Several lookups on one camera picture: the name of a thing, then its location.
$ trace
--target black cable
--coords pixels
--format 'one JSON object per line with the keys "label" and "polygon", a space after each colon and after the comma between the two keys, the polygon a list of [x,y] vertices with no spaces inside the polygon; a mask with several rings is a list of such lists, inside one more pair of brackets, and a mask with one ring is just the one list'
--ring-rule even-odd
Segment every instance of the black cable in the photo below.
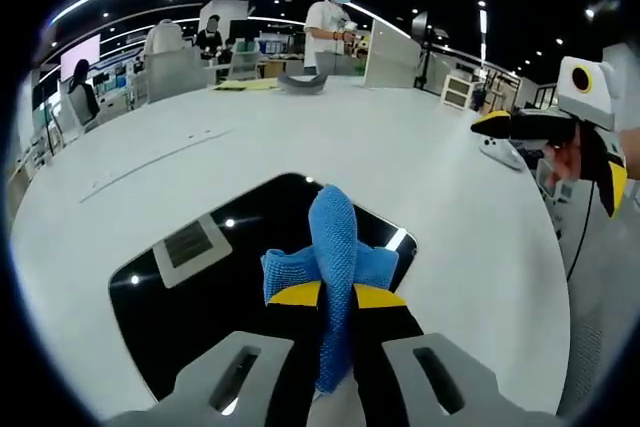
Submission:
{"label": "black cable", "polygon": [[584,228],[582,229],[582,237],[580,237],[580,243],[578,244],[578,250],[576,251],[576,256],[573,258],[573,263],[571,264],[571,268],[569,269],[569,275],[567,275],[567,282],[571,280],[571,274],[573,274],[573,269],[575,269],[576,264],[578,263],[578,257],[580,257],[580,251],[582,250],[582,243],[584,242],[584,236],[587,233],[587,226],[589,225],[589,216],[591,215],[591,202],[593,201],[593,191],[595,189],[596,183],[591,183],[591,194],[589,195],[589,205],[587,206],[587,215],[584,219]]}

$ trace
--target desk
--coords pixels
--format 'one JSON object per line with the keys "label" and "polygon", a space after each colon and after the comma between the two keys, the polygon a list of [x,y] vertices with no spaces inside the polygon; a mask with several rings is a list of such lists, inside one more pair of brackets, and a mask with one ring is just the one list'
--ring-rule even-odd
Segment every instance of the desk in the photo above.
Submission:
{"label": "desk", "polygon": [[[398,294],[423,330],[491,368],[518,405],[555,412],[569,355],[560,249],[534,180],[478,150],[475,119],[426,92],[336,77],[303,100],[205,89],[119,117],[41,169],[17,213],[11,240],[33,327],[100,418],[150,407],[110,276],[208,209],[301,172],[413,234],[419,252]],[[313,418],[359,425],[349,424],[355,398],[343,384],[314,403]]]}
{"label": "desk", "polygon": [[221,70],[229,69],[231,64],[219,64],[219,65],[209,65],[208,67],[203,67],[205,76],[207,78],[208,85],[217,85],[218,84],[218,72]]}

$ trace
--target blue cloth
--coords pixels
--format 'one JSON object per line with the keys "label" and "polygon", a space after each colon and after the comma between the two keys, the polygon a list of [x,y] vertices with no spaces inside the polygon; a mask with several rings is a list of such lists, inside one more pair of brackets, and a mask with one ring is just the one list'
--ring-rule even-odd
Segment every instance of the blue cloth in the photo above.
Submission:
{"label": "blue cloth", "polygon": [[271,249],[262,256],[264,298],[287,287],[322,280],[326,284],[327,330],[320,348],[316,388],[331,393],[351,366],[346,321],[353,283],[388,289],[398,254],[357,240],[356,216],[349,198],[328,185],[309,209],[313,245],[287,255]]}

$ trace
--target gray object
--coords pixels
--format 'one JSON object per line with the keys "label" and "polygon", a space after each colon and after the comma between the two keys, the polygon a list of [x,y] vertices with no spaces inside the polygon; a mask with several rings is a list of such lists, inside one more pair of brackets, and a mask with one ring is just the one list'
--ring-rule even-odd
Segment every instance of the gray object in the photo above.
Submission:
{"label": "gray object", "polygon": [[[146,412],[126,412],[108,427],[263,426],[293,341],[234,332],[185,367],[173,393]],[[564,425],[551,414],[527,412],[498,390],[495,374],[440,334],[385,342],[409,423],[422,426],[517,427]],[[217,404],[247,355],[255,363],[234,408]]]}
{"label": "gray object", "polygon": [[258,78],[258,62],[262,53],[257,42],[238,41],[233,46],[227,80],[253,80]]}
{"label": "gray object", "polygon": [[204,89],[204,70],[194,48],[145,57],[149,103]]}
{"label": "gray object", "polygon": [[525,163],[522,157],[508,140],[481,136],[480,152],[510,169],[517,171],[524,169]]}
{"label": "gray object", "polygon": [[324,75],[358,75],[358,60],[348,55],[333,52],[316,52],[316,69]]}
{"label": "gray object", "polygon": [[392,340],[382,346],[412,426],[563,425],[551,414],[527,412],[508,401],[491,370],[440,334]]}
{"label": "gray object", "polygon": [[[108,427],[211,427],[264,425],[280,370],[293,341],[234,332],[187,365],[176,378],[173,393],[147,411],[125,412]],[[242,358],[255,363],[225,409],[216,407]]]}
{"label": "gray object", "polygon": [[294,79],[285,73],[278,76],[278,87],[294,95],[315,95],[324,89],[326,83],[326,74],[316,75],[311,80]]}

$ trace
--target monitor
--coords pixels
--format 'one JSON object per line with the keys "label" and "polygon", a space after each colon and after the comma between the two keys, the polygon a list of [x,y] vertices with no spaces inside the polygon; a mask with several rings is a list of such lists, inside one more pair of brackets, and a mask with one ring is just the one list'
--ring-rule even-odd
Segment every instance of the monitor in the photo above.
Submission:
{"label": "monitor", "polygon": [[87,59],[89,65],[100,60],[100,34],[85,40],[68,50],[60,57],[60,80],[64,82],[73,76],[76,64],[81,59]]}
{"label": "monitor", "polygon": [[256,22],[252,20],[232,20],[229,28],[229,38],[231,40],[244,39],[250,42],[260,37],[260,29]]}

